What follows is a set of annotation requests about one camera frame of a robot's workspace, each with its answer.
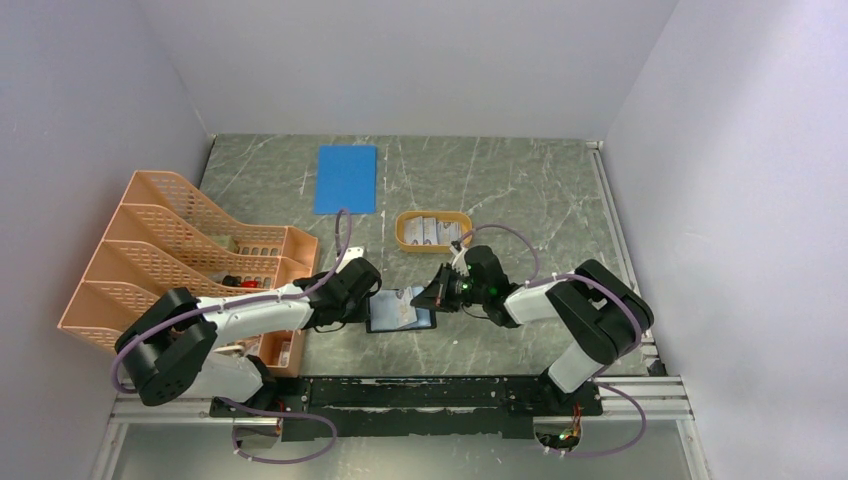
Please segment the black card holder wallet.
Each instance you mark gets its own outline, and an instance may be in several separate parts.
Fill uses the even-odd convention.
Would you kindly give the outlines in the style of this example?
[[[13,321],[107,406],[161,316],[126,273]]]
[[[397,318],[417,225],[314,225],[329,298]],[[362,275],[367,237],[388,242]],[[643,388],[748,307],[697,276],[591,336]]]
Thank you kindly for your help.
[[[437,327],[436,313],[411,306],[422,286],[380,290],[369,299],[368,333],[429,330]]]

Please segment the yellow oval tray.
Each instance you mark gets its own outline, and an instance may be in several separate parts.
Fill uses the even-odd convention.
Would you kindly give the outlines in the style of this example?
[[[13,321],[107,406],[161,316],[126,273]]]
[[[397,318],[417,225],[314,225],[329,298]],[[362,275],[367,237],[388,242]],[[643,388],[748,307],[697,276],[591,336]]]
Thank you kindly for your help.
[[[472,221],[471,221],[471,218],[468,215],[466,215],[462,212],[458,212],[458,211],[427,211],[427,210],[425,210],[425,211],[415,211],[415,210],[411,210],[411,211],[406,211],[406,212],[401,213],[396,218],[396,222],[395,222],[395,239],[398,243],[399,248],[402,251],[405,251],[407,253],[427,253],[427,254],[447,254],[447,253],[451,252],[450,251],[450,244],[449,245],[440,245],[438,243],[437,245],[413,246],[413,245],[406,244],[404,242],[404,237],[403,237],[404,221],[408,220],[412,217],[418,217],[418,216],[432,217],[432,218],[435,218],[437,221],[441,220],[441,221],[459,222],[462,226],[462,231],[463,231],[463,235],[461,237],[462,238],[461,242],[463,243],[464,246],[468,246],[470,244],[470,236],[471,236],[470,232],[472,230]]]

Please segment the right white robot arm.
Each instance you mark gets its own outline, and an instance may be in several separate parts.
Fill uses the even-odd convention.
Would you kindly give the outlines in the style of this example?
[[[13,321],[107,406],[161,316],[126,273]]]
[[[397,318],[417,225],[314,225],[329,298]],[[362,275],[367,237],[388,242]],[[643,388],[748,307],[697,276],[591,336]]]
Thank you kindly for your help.
[[[485,245],[442,264],[410,305],[445,313],[477,305],[486,319],[504,328],[562,322],[572,343],[543,371],[547,381],[539,389],[542,406],[553,414],[573,406],[578,388],[635,349],[654,322],[647,303],[597,260],[570,273],[518,284]]]

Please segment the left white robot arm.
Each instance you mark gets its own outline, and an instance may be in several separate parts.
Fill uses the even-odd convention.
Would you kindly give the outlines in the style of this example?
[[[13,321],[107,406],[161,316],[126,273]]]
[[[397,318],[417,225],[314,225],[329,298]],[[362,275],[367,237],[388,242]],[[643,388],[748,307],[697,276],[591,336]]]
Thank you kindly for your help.
[[[380,272],[359,257],[341,270],[240,296],[195,297],[185,287],[171,289],[116,341],[111,381],[146,406],[225,397],[251,415],[264,415],[277,400],[268,368],[255,356],[227,356],[218,348],[269,332],[356,321],[381,284]]]

